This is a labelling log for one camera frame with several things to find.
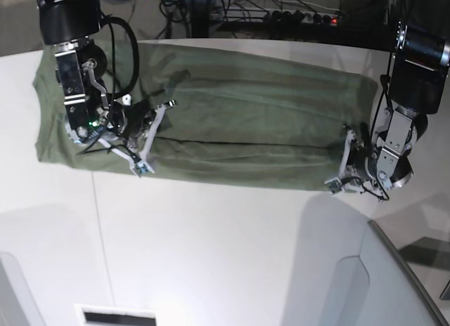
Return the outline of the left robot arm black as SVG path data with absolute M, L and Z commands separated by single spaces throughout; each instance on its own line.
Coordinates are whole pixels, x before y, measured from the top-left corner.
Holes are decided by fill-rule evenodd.
M 409 155 L 437 113 L 449 72 L 449 41 L 401 20 L 388 70 L 381 75 L 385 104 L 381 120 L 347 126 L 338 174 L 325 184 L 333 195 L 369 193 L 388 201 L 388 191 L 406 185 L 413 175 Z

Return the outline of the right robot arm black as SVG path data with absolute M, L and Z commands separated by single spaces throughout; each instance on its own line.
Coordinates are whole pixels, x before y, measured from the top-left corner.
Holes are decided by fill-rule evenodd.
M 156 106 L 134 103 L 131 92 L 140 71 L 136 36 L 125 20 L 101 11 L 100 0 L 37 0 L 39 27 L 44 44 L 52 46 L 56 80 L 63 90 L 65 130 L 83 155 L 113 152 L 141 177 L 155 171 L 150 150 L 166 111 L 175 100 Z M 92 35 L 103 27 L 118 25 L 131 43 L 132 72 L 119 89 L 116 59 L 108 59 Z

